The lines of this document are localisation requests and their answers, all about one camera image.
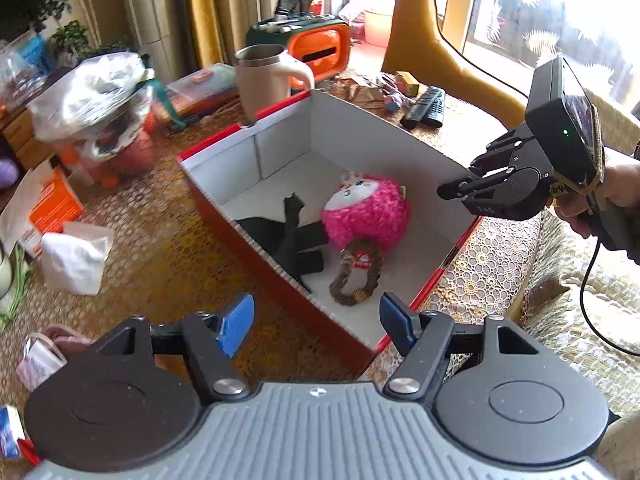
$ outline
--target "human hand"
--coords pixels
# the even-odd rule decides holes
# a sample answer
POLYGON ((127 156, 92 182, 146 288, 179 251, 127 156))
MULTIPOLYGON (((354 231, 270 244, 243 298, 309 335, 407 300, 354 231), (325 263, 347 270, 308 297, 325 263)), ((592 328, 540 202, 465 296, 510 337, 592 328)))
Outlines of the human hand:
MULTIPOLYGON (((604 182, 600 192, 620 207, 640 205, 640 161, 623 153, 605 148, 604 182)), ((583 238, 591 236, 589 225, 578 215, 587 211, 584 195, 570 192, 556 199, 558 218, 565 220, 583 238)))

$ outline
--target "remote control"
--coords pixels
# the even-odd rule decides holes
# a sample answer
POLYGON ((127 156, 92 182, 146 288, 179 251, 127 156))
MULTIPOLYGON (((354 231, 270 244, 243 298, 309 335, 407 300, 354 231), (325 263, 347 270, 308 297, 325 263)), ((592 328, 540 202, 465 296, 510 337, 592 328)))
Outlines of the remote control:
POLYGON ((422 117, 420 121, 425 126, 430 126, 431 128, 441 128, 442 120, 444 119, 444 95, 445 91, 442 88, 438 88, 440 91, 440 95, 436 97, 435 101, 431 104, 429 110, 427 110, 426 115, 422 117))
POLYGON ((427 91, 420 96, 409 111, 400 119, 400 124, 405 130, 413 130, 420 120, 427 114, 433 102, 438 98, 442 90, 435 86, 430 86, 427 91))

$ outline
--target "lace tablecloth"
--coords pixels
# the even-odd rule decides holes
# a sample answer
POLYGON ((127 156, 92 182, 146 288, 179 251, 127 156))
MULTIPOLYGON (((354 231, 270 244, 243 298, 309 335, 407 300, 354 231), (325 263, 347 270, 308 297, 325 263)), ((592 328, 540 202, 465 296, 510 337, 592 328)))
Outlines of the lace tablecloth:
MULTIPOLYGON (((340 84, 325 84, 344 97, 340 84)), ((398 123, 401 114, 387 119, 398 123)), ((123 318, 138 313, 152 322, 171 322, 188 312, 215 311, 240 292, 257 305, 250 334, 234 360, 248 381, 344 381, 353 375, 339 357, 291 319, 200 221, 189 199, 175 156, 216 130, 242 120, 236 104, 206 127, 192 126, 158 146, 156 167, 144 178, 114 194, 92 196, 80 218, 109 226, 114 245, 106 263, 100 293, 75 296, 48 289, 40 266, 26 285, 14 322, 0 335, 0 404, 22 409, 28 396, 15 375, 24 337, 52 323, 63 323, 98 337, 123 318)), ((418 129, 419 139, 462 164, 484 151, 504 132, 494 118, 447 96, 445 125, 440 131, 418 129)), ((438 308, 456 320, 479 322, 487 312, 504 312, 522 286, 534 257, 540 222, 485 219, 449 266, 422 308, 438 308)), ((397 366, 390 345, 365 373, 379 382, 397 366)), ((0 462, 0 478, 19 478, 23 463, 0 462)))

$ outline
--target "brown hair tie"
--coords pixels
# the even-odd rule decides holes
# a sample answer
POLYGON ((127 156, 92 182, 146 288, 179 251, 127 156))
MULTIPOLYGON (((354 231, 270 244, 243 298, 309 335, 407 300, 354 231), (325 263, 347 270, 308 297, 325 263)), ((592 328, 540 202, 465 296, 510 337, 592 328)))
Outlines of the brown hair tie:
POLYGON ((382 252, 378 244, 371 238, 355 238, 349 242, 341 253, 340 269, 338 275, 329 285, 329 293, 337 303, 344 306, 353 306, 368 300, 373 291, 378 286, 380 270, 382 270, 382 252), (356 252, 365 251, 369 254, 370 266, 367 269, 367 283, 361 288, 357 288, 351 294, 343 294, 342 290, 347 284, 351 269, 356 263, 356 252))

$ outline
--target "yellow small box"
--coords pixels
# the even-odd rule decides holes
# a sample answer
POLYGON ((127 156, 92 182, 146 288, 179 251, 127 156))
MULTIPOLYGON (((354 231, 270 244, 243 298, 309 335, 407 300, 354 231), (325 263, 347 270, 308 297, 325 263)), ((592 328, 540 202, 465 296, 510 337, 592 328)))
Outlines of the yellow small box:
POLYGON ((404 83, 404 87, 406 88, 404 95, 408 97, 416 97, 418 95, 420 83, 418 83, 418 80, 409 72, 396 72, 396 81, 398 80, 404 83))

